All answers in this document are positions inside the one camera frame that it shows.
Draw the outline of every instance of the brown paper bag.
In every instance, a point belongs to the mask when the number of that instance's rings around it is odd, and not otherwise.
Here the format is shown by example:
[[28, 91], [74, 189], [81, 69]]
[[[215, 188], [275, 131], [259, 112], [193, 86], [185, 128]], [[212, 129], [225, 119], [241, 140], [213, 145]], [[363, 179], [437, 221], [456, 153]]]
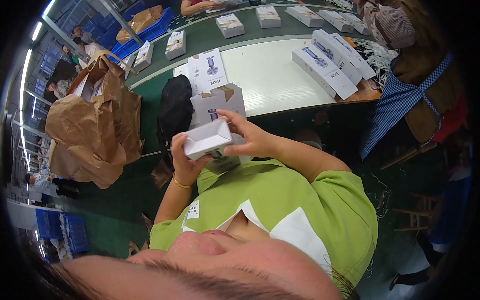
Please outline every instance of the brown paper bag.
[[[139, 34], [160, 20], [162, 15], [163, 8], [161, 5], [157, 5], [136, 14], [133, 19], [128, 22], [128, 25], [130, 25], [136, 34]], [[132, 37], [125, 29], [120, 30], [117, 34], [117, 41], [122, 45], [128, 42], [131, 38]]]
[[[79, 182], [93, 181], [101, 189], [120, 177], [125, 164], [140, 158], [143, 146], [142, 97], [128, 91], [124, 70], [106, 54], [109, 52], [99, 51], [92, 56], [67, 96], [52, 105], [45, 126], [46, 134], [55, 141], [50, 151], [51, 172]], [[91, 84], [105, 77], [102, 95], [92, 97], [91, 103], [70, 95], [87, 75]]]

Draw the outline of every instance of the apron strap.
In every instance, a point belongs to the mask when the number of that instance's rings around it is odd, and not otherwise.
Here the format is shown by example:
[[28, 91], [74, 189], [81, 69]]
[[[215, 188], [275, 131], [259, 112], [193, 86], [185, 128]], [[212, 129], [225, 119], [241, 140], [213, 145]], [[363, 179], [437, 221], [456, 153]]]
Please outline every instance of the apron strap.
[[420, 85], [420, 89], [425, 92], [426, 90], [428, 90], [428, 88], [435, 82], [437, 81], [438, 77], [440, 77], [443, 72], [445, 71], [445, 69], [448, 67], [448, 65], [450, 64], [450, 62], [452, 61], [453, 59], [453, 55], [451, 52], [449, 52], [447, 54], [447, 56], [445, 56], [444, 60], [442, 61], [442, 63], [435, 69], [435, 71], [433, 71], [432, 74], [430, 74], [430, 76], [428, 76], [428, 78]]

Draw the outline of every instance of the hand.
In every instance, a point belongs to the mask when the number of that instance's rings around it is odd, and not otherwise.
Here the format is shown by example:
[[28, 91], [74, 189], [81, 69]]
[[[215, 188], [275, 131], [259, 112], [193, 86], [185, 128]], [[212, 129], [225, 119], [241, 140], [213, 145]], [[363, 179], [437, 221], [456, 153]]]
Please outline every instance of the hand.
[[243, 145], [231, 145], [225, 148], [226, 155], [245, 155], [252, 157], [275, 157], [280, 148], [280, 138], [268, 133], [245, 120], [241, 115], [232, 111], [217, 109], [216, 113], [223, 116], [220, 119], [226, 120], [230, 131], [238, 133], [245, 139]]
[[221, 2], [214, 2], [214, 1], [204, 1], [202, 2], [203, 8], [212, 11], [223, 8], [223, 3]]
[[187, 137], [188, 135], [184, 132], [175, 135], [172, 138], [171, 153], [173, 167], [175, 168], [175, 179], [183, 185], [193, 185], [207, 162], [212, 159], [212, 156], [205, 155], [197, 161], [188, 159], [183, 150]]

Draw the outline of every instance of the worker's arm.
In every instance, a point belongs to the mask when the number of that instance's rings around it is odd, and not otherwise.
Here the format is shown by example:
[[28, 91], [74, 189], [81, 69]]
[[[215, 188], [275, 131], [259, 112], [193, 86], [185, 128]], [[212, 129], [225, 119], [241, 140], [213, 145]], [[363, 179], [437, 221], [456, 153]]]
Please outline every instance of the worker's arm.
[[379, 8], [375, 0], [354, 0], [354, 3], [357, 3], [360, 16], [380, 45], [393, 50], [415, 43], [415, 29], [401, 4]]
[[[177, 134], [172, 139], [171, 153], [175, 168], [174, 178], [181, 185], [192, 186], [211, 156], [203, 156], [197, 161], [189, 160], [183, 150], [186, 141], [187, 135], [184, 133]], [[176, 220], [190, 203], [191, 196], [192, 187], [189, 189], [180, 187], [172, 179], [158, 208], [154, 224]]]
[[204, 1], [192, 5], [192, 2], [183, 0], [180, 6], [180, 12], [182, 16], [189, 16], [197, 12], [202, 12], [204, 10], [212, 11], [223, 7], [224, 5], [221, 2]]
[[216, 112], [230, 123], [230, 131], [245, 138], [244, 145], [225, 148], [226, 155], [271, 157], [296, 170], [309, 182], [323, 171], [351, 171], [343, 161], [322, 150], [270, 134], [234, 112], [222, 109]]

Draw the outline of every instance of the checkered apron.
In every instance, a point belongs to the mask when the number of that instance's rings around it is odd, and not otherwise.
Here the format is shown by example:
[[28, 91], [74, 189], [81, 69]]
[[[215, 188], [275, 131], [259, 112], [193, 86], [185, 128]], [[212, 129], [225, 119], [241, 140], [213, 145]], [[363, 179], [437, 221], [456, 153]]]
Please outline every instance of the checkered apron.
[[440, 129], [443, 115], [433, 106], [425, 95], [425, 91], [442, 75], [451, 60], [452, 54], [448, 53], [437, 69], [433, 71], [420, 86], [403, 83], [395, 77], [392, 69], [396, 63], [396, 59], [392, 62], [384, 91], [375, 108], [373, 127], [370, 130], [365, 146], [361, 150], [360, 156], [362, 160], [367, 157], [368, 153], [370, 153], [385, 134], [422, 99], [427, 102], [428, 106], [430, 106], [437, 116], [441, 116], [437, 130]]

